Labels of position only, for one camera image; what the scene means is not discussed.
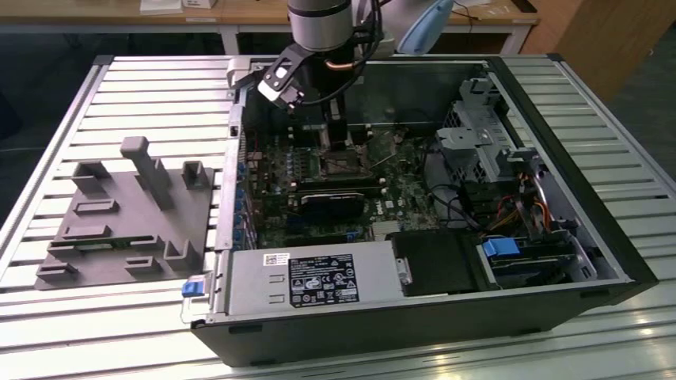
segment power supply label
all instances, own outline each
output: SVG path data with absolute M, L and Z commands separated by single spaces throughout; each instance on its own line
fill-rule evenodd
M 352 255 L 288 259 L 288 285 L 294 307 L 359 302 Z

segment blue latch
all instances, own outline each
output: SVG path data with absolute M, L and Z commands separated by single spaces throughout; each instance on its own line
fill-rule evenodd
M 202 297 L 204 295 L 204 280 L 184 283 L 180 293 L 183 294 L 183 298 Z
M 516 245 L 516 240 L 511 237 L 488 239 L 482 246 L 484 247 L 484 252 L 488 257 L 518 255 L 522 253 Z

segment wooden desk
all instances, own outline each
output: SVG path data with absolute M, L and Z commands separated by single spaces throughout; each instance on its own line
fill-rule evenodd
M 140 0 L 0 0 L 0 33 L 220 33 L 223 6 L 140 14 Z
M 184 8 L 183 13 L 140 14 L 140 0 L 0 0 L 0 23 L 16 25 L 188 25 L 218 23 L 227 0 L 211 9 Z
M 163 16 L 140 14 L 140 0 L 0 0 L 0 33 L 188 33 L 222 34 L 227 54 L 240 54 L 240 32 L 291 32 L 287 0 L 219 0 L 212 9 L 186 8 Z M 536 13 L 522 13 L 511 0 L 472 6 L 472 21 L 459 14 L 446 33 L 507 34 L 503 53 L 516 54 Z
M 538 24 L 538 13 L 523 13 L 511 0 L 494 0 L 484 6 L 471 6 L 470 15 L 479 21 L 454 13 L 444 33 L 507 34 L 502 54 L 519 54 L 531 27 Z M 222 22 L 227 53 L 240 54 L 236 35 L 242 32 L 291 32 L 287 18 L 287 0 L 227 0 Z

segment slotted metal surface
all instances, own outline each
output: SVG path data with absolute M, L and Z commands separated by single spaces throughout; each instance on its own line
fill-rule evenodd
M 618 306 L 592 310 L 551 332 L 235 369 L 220 362 L 180 319 L 183 281 L 35 291 L 36 268 L 75 192 L 68 178 L 78 161 L 100 159 L 110 171 L 132 170 L 118 144 L 127 135 L 147 135 L 154 142 L 150 153 L 164 158 L 167 168 L 196 159 L 215 169 L 223 164 L 231 107 L 227 58 L 120 57 L 92 78 L 95 90 L 84 91 L 64 148 L 0 261 L 6 291 L 0 294 L 0 378 L 518 380 L 674 375 L 674 184 L 566 67 L 544 57 L 510 58 L 507 63 L 662 279 L 659 286 Z M 511 119 L 528 144 L 526 131 Z M 218 173 L 215 205 L 220 184 Z M 207 248 L 216 240 L 218 216 L 214 208 Z

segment barcode sticker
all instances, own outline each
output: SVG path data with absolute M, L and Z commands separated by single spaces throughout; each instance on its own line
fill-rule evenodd
M 267 253 L 263 255 L 263 265 L 288 265 L 290 253 Z

